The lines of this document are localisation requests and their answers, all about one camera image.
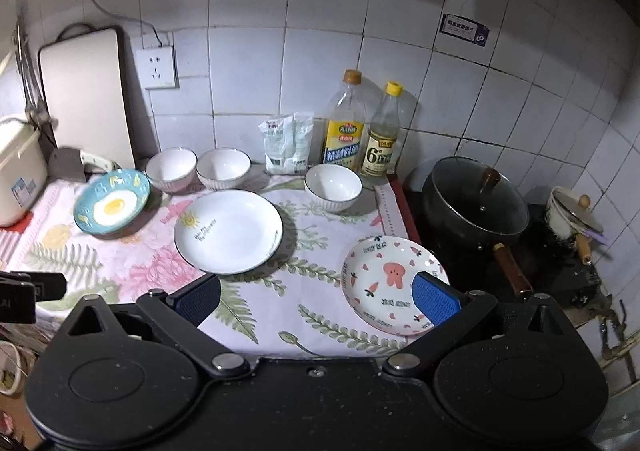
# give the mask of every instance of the white packet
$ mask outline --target white packet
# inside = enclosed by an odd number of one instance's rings
[[[275,116],[258,128],[264,136],[267,173],[303,175],[309,165],[309,151],[314,129],[311,112]]]

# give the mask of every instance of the floral tablecloth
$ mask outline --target floral tablecloth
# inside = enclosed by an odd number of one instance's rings
[[[247,355],[385,355],[404,346],[406,338],[378,332],[354,313],[339,278],[345,256],[359,241],[382,235],[385,228],[406,235],[388,185],[364,189],[350,209],[330,214],[309,200],[303,178],[252,172],[242,187],[276,205],[283,240],[263,266],[221,278],[220,305],[200,329]],[[132,303],[150,288],[171,293],[202,275],[178,254],[174,224],[207,190],[194,185],[182,195],[153,194],[126,231],[105,239],[74,224],[72,208],[85,187],[60,181],[47,187],[7,266],[65,274],[66,296],[38,303],[38,325],[44,329],[55,329],[84,294]]]

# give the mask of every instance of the wall socket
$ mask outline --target wall socket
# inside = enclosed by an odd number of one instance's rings
[[[140,84],[147,89],[175,88],[174,48],[161,46],[136,52]]]

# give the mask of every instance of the plastic bottle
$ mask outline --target plastic bottle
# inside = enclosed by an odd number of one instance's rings
[[[398,115],[398,100],[402,93],[402,85],[395,81],[386,84],[385,95],[382,97],[378,110],[373,114],[371,124],[367,130],[369,142],[362,163],[362,173],[373,177],[381,177],[391,162],[394,143],[400,132],[400,116]]]
[[[327,124],[322,162],[340,164],[356,171],[360,139],[367,116],[359,90],[362,74],[357,70],[347,69],[342,81],[340,89],[330,102],[333,110]]]

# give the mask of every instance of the bottle label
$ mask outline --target bottle label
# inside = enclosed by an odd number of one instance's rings
[[[371,176],[383,176],[391,162],[396,139],[385,139],[369,132],[369,142],[362,163],[362,172]]]
[[[363,128],[363,123],[329,121],[322,162],[339,164],[354,170],[358,161]]]

